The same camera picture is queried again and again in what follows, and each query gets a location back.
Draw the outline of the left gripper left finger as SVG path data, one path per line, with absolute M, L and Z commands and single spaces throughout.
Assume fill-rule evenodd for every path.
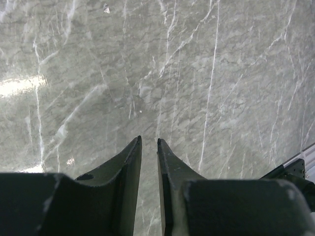
M 76 179 L 62 173 L 2 173 L 3 236 L 131 236 L 142 139 Z

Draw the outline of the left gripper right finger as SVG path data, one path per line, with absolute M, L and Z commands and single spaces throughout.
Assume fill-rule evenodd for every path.
M 157 142 L 164 236 L 312 236 L 315 183 L 206 179 Z

